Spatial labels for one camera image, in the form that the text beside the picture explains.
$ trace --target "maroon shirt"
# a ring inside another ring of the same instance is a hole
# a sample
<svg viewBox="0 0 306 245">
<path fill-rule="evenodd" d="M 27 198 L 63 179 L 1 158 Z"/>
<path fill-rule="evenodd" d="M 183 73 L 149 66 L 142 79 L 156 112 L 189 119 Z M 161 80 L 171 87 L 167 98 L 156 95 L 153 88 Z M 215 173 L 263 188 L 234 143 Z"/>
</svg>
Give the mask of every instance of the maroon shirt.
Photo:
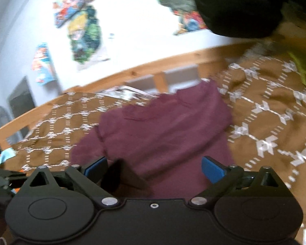
<svg viewBox="0 0 306 245">
<path fill-rule="evenodd" d="M 210 185 L 203 156 L 233 164 L 224 129 L 231 113 L 214 81 L 176 94 L 161 94 L 148 106 L 128 105 L 104 113 L 71 152 L 72 164 L 100 156 L 124 159 L 150 185 L 150 198 L 191 198 Z"/>
</svg>

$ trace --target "bed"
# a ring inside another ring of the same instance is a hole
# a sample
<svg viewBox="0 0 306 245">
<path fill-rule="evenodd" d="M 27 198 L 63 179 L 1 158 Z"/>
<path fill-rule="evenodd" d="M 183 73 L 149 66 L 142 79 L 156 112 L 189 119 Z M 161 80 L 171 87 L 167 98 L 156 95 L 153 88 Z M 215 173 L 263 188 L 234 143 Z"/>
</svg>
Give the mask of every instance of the bed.
<svg viewBox="0 0 306 245">
<path fill-rule="evenodd" d="M 300 45 L 301 48 L 306 48 L 306 38 L 284 39 L 283 36 L 277 35 L 275 39 L 279 38 L 282 45 L 287 47 Z M 234 124 L 229 127 L 227 134 L 229 147 L 232 152 L 237 152 L 234 154 L 236 164 L 251 171 L 256 171 L 263 165 L 272 166 L 300 202 L 305 217 L 297 239 L 306 244 L 306 85 L 301 81 L 299 70 L 294 68 L 293 56 L 288 55 L 286 51 L 277 52 L 277 56 L 273 57 L 264 57 L 265 54 L 260 54 L 258 49 L 247 51 L 254 44 L 255 42 L 245 42 L 172 56 L 122 71 L 85 86 L 68 89 L 65 94 L 0 128 L 2 150 L 11 147 L 6 138 L 13 133 L 24 127 L 33 130 L 23 141 L 12 146 L 17 153 L 16 157 L 6 161 L 1 167 L 28 174 L 43 164 L 51 170 L 64 170 L 69 165 L 72 145 L 97 124 L 95 119 L 100 117 L 100 113 L 125 103 L 145 105 L 155 97 L 154 94 L 138 93 L 135 99 L 125 101 L 126 99 L 105 95 L 103 90 L 152 75 L 156 89 L 160 93 L 169 92 L 166 72 L 194 65 L 199 78 L 211 77 L 216 80 L 220 94 L 233 110 Z M 279 67 L 279 74 L 273 74 L 268 67 Z M 271 100 L 285 105 L 274 111 Z M 75 114 L 77 116 L 73 116 L 74 118 L 79 117 L 77 126 L 73 126 L 74 122 L 71 122 L 71 116 L 68 116 Z M 59 118 L 64 121 L 61 126 L 57 124 Z M 268 120 L 270 124 L 272 121 L 274 124 L 267 126 Z M 261 124 L 265 126 L 262 133 L 259 133 Z M 251 150 L 251 155 L 238 153 L 245 150 L 242 149 L 244 145 Z"/>
</svg>

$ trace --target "comic poster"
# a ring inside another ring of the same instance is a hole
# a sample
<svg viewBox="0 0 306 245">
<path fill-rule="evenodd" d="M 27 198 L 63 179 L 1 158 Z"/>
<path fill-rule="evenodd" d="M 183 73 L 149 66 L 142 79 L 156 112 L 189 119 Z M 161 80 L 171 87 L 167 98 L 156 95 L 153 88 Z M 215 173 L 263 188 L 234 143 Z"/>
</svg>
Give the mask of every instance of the comic poster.
<svg viewBox="0 0 306 245">
<path fill-rule="evenodd" d="M 53 3 L 56 27 L 61 27 L 84 6 L 85 2 L 86 0 L 56 0 Z"/>
<path fill-rule="evenodd" d="M 158 0 L 163 6 L 167 6 L 173 14 L 179 17 L 179 28 L 175 35 L 206 29 L 206 25 L 197 11 L 194 0 Z"/>
<path fill-rule="evenodd" d="M 92 4 L 86 5 L 72 17 L 68 25 L 68 38 L 78 70 L 110 59 L 104 45 L 100 21 Z"/>
<path fill-rule="evenodd" d="M 42 43 L 37 47 L 32 63 L 32 70 L 38 72 L 36 82 L 40 85 L 44 85 L 48 82 L 56 80 L 51 57 L 46 43 Z"/>
</svg>

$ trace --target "bedding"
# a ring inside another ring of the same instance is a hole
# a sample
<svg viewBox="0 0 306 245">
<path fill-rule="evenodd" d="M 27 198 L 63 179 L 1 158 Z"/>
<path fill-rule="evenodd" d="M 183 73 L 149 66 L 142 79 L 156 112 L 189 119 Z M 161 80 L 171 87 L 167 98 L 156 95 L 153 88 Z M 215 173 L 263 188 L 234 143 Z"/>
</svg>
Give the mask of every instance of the bedding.
<svg viewBox="0 0 306 245">
<path fill-rule="evenodd" d="M 124 88 L 113 88 L 99 94 L 67 93 L 24 140 L 12 146 L 16 156 L 0 167 L 27 175 L 41 165 L 52 171 L 65 170 L 70 164 L 70 150 L 99 124 L 103 112 L 127 103 L 145 105 L 154 97 L 130 89 L 125 91 Z"/>
<path fill-rule="evenodd" d="M 230 109 L 216 83 L 201 80 L 173 95 L 161 94 L 148 106 L 105 113 L 72 148 L 70 162 L 83 165 L 103 155 L 111 162 L 123 159 L 149 187 L 137 191 L 129 182 L 120 184 L 119 196 L 190 199 L 211 184 L 200 172 L 202 156 L 234 163 L 224 133 L 230 124 Z"/>
<path fill-rule="evenodd" d="M 248 171 L 271 166 L 279 174 L 303 208 L 297 240 L 306 245 L 306 86 L 296 63 L 288 53 L 251 50 L 214 79 L 232 109 L 227 134 L 236 164 Z"/>
</svg>

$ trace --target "wooden bed frame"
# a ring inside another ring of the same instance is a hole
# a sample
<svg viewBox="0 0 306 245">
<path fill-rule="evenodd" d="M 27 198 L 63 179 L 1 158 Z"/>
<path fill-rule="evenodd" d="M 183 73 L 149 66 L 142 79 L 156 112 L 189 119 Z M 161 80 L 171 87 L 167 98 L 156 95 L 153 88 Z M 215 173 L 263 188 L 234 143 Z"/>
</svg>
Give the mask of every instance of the wooden bed frame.
<svg viewBox="0 0 306 245">
<path fill-rule="evenodd" d="M 228 63 L 225 60 L 226 58 L 238 58 L 242 56 L 245 50 L 250 48 L 253 44 L 254 42 L 245 42 L 168 57 L 124 70 L 120 73 L 113 74 L 82 87 L 76 86 L 67 89 L 64 91 L 64 93 L 97 93 L 100 90 L 110 87 L 125 85 L 128 81 L 147 75 L 153 75 L 155 86 L 159 92 L 168 92 L 168 83 L 165 77 L 165 71 L 190 65 L 197 65 L 198 75 L 201 78 L 206 78 L 223 69 L 226 69 L 228 67 Z M 9 148 L 10 145 L 6 139 L 20 129 L 24 127 L 32 129 L 51 111 L 52 106 L 56 104 L 61 97 L 62 96 L 59 96 L 46 104 L 34 108 L 1 127 L 0 148 L 2 150 Z"/>
</svg>

